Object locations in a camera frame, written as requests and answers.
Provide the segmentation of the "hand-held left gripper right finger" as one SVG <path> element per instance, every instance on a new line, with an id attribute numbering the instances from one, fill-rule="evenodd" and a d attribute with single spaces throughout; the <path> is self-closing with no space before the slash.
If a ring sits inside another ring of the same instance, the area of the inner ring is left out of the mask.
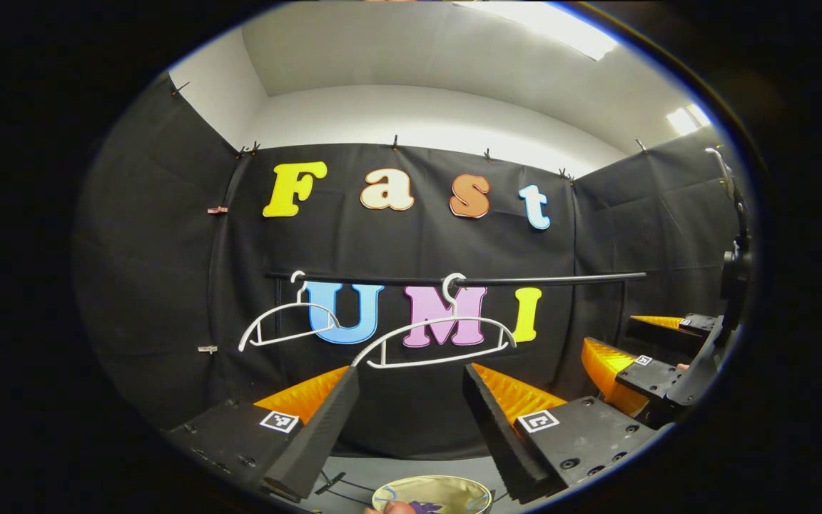
<path id="1" fill-rule="evenodd" d="M 462 390 L 509 497 L 521 504 L 586 488 L 658 441 L 657 430 L 593 397 L 509 415 L 503 407 L 522 390 L 502 395 L 489 372 L 467 364 Z"/>

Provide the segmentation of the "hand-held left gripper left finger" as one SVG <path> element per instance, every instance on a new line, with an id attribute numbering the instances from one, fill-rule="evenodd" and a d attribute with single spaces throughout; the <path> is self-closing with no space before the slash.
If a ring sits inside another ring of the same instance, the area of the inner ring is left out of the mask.
<path id="1" fill-rule="evenodd" d="M 359 397 L 343 366 L 259 401 L 228 399 L 166 431 L 189 458 L 248 493 L 310 497 Z"/>

